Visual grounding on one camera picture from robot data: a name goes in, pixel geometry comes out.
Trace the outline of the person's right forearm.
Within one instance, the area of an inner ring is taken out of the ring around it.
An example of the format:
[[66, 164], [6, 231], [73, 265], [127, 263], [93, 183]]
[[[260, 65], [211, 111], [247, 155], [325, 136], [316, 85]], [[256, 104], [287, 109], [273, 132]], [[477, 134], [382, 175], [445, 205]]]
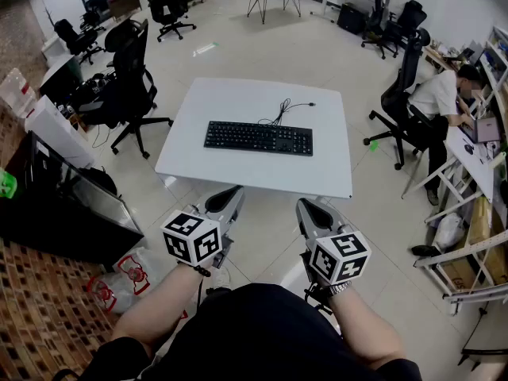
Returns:
[[406, 354], [394, 327], [380, 317], [352, 288], [328, 298], [341, 334], [350, 349], [372, 369]]

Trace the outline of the black electronic box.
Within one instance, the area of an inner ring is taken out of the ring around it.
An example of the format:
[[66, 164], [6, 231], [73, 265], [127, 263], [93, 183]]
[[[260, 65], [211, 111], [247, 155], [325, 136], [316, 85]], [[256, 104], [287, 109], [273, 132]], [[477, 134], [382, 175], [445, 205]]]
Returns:
[[331, 295], [328, 287], [322, 287], [318, 283], [311, 283], [310, 286], [304, 290], [304, 294], [304, 300], [307, 303], [309, 303], [309, 299], [312, 299], [317, 303], [314, 307], [316, 310], [328, 315], [333, 314], [328, 302], [328, 297]]

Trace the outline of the black office chair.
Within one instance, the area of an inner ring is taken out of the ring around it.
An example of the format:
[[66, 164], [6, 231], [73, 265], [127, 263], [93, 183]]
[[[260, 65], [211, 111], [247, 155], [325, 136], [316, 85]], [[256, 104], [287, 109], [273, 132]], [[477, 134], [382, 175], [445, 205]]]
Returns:
[[81, 16], [80, 30], [84, 33], [89, 30], [105, 31], [106, 28], [101, 26], [101, 16], [97, 8], [88, 10]]
[[368, 146], [376, 140], [393, 137], [398, 149], [398, 162], [394, 164], [394, 169], [397, 171], [401, 170], [405, 163], [402, 143], [405, 141], [411, 144], [414, 147], [414, 155], [424, 152], [428, 145], [423, 135], [433, 128], [430, 120], [415, 106], [409, 104], [410, 92], [408, 91], [415, 83], [422, 49], [429, 45], [429, 42], [429, 33], [423, 28], [417, 29], [408, 40], [397, 79], [381, 96], [381, 107], [387, 116], [383, 117], [374, 110], [368, 115], [371, 120], [379, 119], [388, 130], [365, 138], [364, 145]]
[[406, 48], [404, 43], [416, 33], [418, 26], [426, 18], [427, 14], [423, 11], [422, 4], [415, 0], [408, 1], [396, 19], [394, 13], [390, 12], [385, 31], [387, 41], [394, 45], [394, 57], [398, 55], [399, 47]]
[[197, 26], [192, 23], [183, 23], [181, 18], [188, 18], [188, 7], [183, 0], [147, 0], [148, 7], [154, 22], [162, 25], [157, 41], [160, 43], [169, 32], [174, 32], [180, 40], [183, 36], [179, 29], [191, 28], [196, 30]]
[[104, 86], [98, 99], [81, 105], [77, 113], [88, 125], [107, 125], [112, 129], [122, 124], [124, 130], [110, 146], [113, 154], [118, 154], [117, 145], [133, 134], [141, 155], [147, 159], [150, 154], [144, 149], [140, 128], [159, 123], [173, 125], [169, 117], [148, 116], [157, 108], [158, 92], [144, 61], [148, 21], [123, 21], [111, 33], [118, 42], [112, 62], [114, 77]]
[[87, 60], [92, 65], [91, 57], [95, 53], [105, 51], [104, 48], [98, 45], [98, 32], [94, 29], [77, 33], [67, 19], [62, 19], [55, 23], [54, 31], [65, 42], [69, 52], [73, 56], [79, 57], [80, 64]]

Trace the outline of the grey frame office chair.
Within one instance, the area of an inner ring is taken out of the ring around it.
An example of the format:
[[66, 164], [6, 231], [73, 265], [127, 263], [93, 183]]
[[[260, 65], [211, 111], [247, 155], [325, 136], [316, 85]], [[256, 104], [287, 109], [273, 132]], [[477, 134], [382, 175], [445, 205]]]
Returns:
[[387, 45], [387, 42], [383, 39], [383, 30], [381, 23], [383, 20], [384, 12], [386, 8], [386, 0], [375, 0], [375, 5], [366, 20], [364, 31], [362, 32], [361, 47], [365, 48], [367, 44], [373, 44], [381, 51], [382, 59], [385, 60], [384, 49], [388, 50], [393, 54], [393, 57], [398, 56], [398, 46], [394, 49]]

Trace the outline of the silver wristwatch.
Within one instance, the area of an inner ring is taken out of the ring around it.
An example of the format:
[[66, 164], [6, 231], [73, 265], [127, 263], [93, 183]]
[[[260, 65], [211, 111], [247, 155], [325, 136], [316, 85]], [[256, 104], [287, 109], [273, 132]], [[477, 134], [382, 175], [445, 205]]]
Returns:
[[337, 283], [328, 287], [328, 298], [332, 298], [335, 295], [347, 290], [352, 285], [352, 281], [344, 281], [343, 283]]

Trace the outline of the large black monitor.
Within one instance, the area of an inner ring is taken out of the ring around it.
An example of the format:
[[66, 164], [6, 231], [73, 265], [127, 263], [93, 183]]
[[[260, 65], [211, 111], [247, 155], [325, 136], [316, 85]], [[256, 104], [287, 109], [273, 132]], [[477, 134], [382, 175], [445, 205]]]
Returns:
[[124, 201], [27, 133], [6, 165], [17, 180], [0, 198], [0, 237], [112, 268], [143, 238]]

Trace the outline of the white cabinet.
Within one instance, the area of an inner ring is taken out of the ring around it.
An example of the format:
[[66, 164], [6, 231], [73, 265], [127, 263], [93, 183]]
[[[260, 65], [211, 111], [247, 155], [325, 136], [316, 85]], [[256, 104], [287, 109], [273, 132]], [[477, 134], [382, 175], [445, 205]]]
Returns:
[[91, 167], [95, 158], [91, 145], [51, 100], [45, 95], [37, 101], [35, 110], [25, 119], [25, 131], [40, 139], [77, 168]]

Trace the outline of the black stand base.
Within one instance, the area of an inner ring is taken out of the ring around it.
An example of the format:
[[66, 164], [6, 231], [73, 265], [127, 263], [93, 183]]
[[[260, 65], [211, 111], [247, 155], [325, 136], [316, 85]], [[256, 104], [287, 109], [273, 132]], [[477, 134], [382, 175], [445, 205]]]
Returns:
[[508, 363], [508, 302], [479, 309], [479, 320], [461, 350], [460, 366], [471, 361], [474, 371], [480, 364]]

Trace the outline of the dark wooden cabinet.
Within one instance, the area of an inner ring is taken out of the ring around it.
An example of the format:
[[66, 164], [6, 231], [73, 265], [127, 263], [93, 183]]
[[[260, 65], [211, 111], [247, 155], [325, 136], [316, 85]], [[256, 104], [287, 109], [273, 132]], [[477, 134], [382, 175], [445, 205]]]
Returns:
[[108, 6], [116, 22], [133, 11], [141, 9], [140, 0], [108, 0]]

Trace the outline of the person's white shoe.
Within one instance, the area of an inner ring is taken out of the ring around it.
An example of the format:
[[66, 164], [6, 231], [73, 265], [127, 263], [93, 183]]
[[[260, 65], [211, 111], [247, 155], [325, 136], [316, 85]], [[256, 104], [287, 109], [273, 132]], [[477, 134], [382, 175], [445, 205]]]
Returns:
[[212, 274], [213, 289], [231, 291], [230, 274], [226, 267], [215, 268]]

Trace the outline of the brown cardboard box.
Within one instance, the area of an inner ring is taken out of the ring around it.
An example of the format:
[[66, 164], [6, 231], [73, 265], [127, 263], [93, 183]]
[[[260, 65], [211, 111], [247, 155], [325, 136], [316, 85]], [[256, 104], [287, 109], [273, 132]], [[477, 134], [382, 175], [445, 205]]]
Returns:
[[469, 244], [476, 244], [491, 237], [492, 205], [484, 196], [475, 200], [469, 229]]

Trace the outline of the black shoe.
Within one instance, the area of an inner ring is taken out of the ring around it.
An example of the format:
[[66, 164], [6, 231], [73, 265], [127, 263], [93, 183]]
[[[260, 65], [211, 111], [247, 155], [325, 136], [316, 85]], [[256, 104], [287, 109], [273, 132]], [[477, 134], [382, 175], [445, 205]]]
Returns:
[[410, 251], [413, 253], [414, 256], [417, 256], [417, 257], [435, 257], [435, 256], [439, 256], [441, 254], [441, 251], [432, 246], [432, 245], [425, 245], [425, 244], [421, 244], [421, 245], [416, 245], [416, 246], [413, 246]]

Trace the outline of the green plastic object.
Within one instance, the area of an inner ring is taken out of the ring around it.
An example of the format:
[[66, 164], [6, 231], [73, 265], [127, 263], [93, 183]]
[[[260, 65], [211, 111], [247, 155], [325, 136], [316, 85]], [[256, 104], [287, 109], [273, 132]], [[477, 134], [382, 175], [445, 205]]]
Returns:
[[0, 167], [0, 198], [13, 198], [17, 191], [17, 179]]

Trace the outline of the black backpack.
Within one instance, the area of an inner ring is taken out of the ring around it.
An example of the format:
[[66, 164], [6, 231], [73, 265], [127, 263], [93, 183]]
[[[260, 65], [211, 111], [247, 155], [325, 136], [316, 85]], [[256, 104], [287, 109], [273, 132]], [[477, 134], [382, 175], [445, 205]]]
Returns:
[[109, 191], [111, 194], [117, 195], [117, 187], [112, 178], [106, 173], [104, 169], [90, 167], [80, 168], [79, 171], [91, 182], [102, 187], [104, 190]]

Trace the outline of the black computer case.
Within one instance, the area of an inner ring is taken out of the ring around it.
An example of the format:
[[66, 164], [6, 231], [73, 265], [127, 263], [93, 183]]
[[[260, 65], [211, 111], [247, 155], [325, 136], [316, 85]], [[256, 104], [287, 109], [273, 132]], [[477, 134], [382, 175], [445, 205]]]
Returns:
[[341, 6], [337, 25], [354, 35], [358, 35], [365, 30], [368, 19], [368, 12], [355, 6], [352, 3], [345, 3]]

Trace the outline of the red printed plastic bags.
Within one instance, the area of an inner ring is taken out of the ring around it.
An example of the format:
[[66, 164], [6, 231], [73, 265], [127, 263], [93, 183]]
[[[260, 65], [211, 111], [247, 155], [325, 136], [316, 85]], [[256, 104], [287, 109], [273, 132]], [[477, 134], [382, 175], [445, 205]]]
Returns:
[[114, 271], [93, 276], [87, 293], [107, 313], [123, 314], [153, 291], [176, 266], [165, 252], [133, 248], [114, 265]]

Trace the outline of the black keyboard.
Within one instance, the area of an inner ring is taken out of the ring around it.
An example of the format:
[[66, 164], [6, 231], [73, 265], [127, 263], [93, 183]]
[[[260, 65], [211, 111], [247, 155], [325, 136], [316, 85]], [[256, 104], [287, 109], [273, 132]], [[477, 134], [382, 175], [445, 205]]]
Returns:
[[311, 129], [229, 121], [209, 122], [204, 147], [296, 156], [314, 154]]

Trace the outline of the person's left forearm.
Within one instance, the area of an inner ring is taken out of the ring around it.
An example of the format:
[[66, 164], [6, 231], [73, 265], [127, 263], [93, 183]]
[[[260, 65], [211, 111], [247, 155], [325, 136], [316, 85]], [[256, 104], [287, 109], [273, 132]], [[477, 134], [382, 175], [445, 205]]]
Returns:
[[112, 338], [133, 338], [152, 358], [174, 332], [202, 279], [197, 269], [178, 264], [154, 290], [120, 317]]

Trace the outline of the person's black shirt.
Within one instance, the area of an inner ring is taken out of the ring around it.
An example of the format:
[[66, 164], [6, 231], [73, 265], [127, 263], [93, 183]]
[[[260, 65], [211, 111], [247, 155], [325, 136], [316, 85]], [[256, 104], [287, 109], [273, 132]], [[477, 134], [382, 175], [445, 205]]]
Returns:
[[79, 381], [422, 381], [418, 365], [372, 369], [341, 328], [283, 287], [251, 283], [202, 304], [167, 353], [133, 338], [104, 344]]

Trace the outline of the white metal shelf rack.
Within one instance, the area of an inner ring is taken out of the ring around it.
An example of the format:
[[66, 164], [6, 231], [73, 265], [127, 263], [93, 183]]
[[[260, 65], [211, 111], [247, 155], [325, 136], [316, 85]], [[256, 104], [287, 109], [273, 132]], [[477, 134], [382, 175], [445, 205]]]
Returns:
[[[491, 169], [494, 170], [495, 179], [496, 169], [504, 163], [504, 156], [499, 154], [496, 158], [490, 159], [489, 162]], [[494, 200], [491, 205], [494, 206], [501, 201], [500, 185], [495, 180]], [[444, 207], [445, 204], [445, 200], [441, 201], [440, 207]], [[422, 257], [414, 263], [415, 267], [423, 268], [443, 290], [443, 300], [448, 303], [451, 315], [456, 315], [464, 304], [490, 301], [508, 302], [508, 282], [495, 284], [486, 265], [491, 250], [508, 243], [508, 229], [504, 229], [501, 233], [476, 244], [469, 244], [468, 233], [469, 231], [463, 237], [464, 246], [462, 248], [442, 252], [435, 257]], [[459, 289], [445, 272], [443, 266], [457, 260], [466, 260], [469, 256], [476, 261], [479, 270], [469, 288]]]

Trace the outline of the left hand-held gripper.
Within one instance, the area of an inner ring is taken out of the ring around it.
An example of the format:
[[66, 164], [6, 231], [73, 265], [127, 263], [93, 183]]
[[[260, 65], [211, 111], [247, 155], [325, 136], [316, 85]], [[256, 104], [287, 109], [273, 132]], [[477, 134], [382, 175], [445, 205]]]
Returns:
[[228, 231], [244, 202], [244, 188], [236, 185], [212, 194], [205, 209], [188, 206], [169, 212], [160, 226], [170, 256], [192, 267], [220, 268], [233, 241]]

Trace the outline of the clear plastic storage box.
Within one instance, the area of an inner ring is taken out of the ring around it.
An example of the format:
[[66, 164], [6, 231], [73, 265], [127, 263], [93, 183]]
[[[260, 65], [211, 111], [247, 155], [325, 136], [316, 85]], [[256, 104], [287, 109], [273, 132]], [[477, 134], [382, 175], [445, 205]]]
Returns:
[[35, 91], [16, 67], [0, 83], [0, 98], [21, 119], [27, 118], [37, 103]]

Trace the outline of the white work desk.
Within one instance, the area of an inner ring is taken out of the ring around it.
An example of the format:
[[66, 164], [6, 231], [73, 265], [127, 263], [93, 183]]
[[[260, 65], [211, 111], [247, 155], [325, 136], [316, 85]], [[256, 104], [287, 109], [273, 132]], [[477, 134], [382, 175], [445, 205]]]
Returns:
[[[474, 154], [470, 155], [464, 150], [466, 144], [474, 147]], [[414, 193], [424, 185], [438, 178], [441, 183], [455, 197], [456, 203], [425, 219], [430, 223], [452, 212], [456, 212], [461, 206], [484, 196], [489, 203], [494, 200], [494, 170], [486, 157], [487, 151], [481, 150], [480, 144], [474, 144], [458, 127], [450, 127], [445, 141], [449, 158], [436, 171], [423, 179], [420, 183], [407, 189], [402, 198]]]

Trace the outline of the white plastic bag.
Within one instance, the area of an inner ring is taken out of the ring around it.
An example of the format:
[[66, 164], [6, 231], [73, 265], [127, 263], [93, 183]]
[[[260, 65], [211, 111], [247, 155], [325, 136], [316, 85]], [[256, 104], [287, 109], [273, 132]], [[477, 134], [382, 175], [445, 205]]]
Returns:
[[464, 219], [458, 213], [453, 212], [441, 219], [434, 242], [441, 251], [444, 251], [459, 242], [464, 234]]

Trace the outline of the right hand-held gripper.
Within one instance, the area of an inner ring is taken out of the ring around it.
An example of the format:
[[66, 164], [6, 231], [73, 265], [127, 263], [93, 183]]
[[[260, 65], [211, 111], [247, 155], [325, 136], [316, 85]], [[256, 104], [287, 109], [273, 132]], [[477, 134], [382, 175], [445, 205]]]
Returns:
[[317, 238], [317, 229], [338, 229], [341, 216], [326, 204], [308, 198], [296, 203], [301, 234], [310, 242], [301, 254], [313, 282], [337, 285], [360, 277], [370, 259], [371, 249], [360, 231]]

